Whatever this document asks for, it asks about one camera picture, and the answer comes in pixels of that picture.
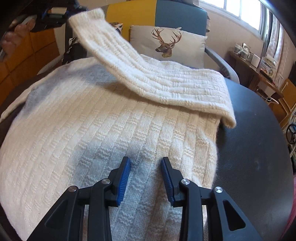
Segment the person's left hand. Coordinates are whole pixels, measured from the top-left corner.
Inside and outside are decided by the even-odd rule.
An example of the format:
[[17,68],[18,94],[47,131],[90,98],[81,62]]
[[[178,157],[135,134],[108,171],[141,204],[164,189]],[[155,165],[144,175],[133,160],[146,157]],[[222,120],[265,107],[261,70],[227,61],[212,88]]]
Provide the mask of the person's left hand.
[[35,20],[31,19],[26,24],[18,24],[13,32],[7,32],[1,40],[1,47],[5,52],[5,57],[10,57],[18,47],[23,38],[35,26]]

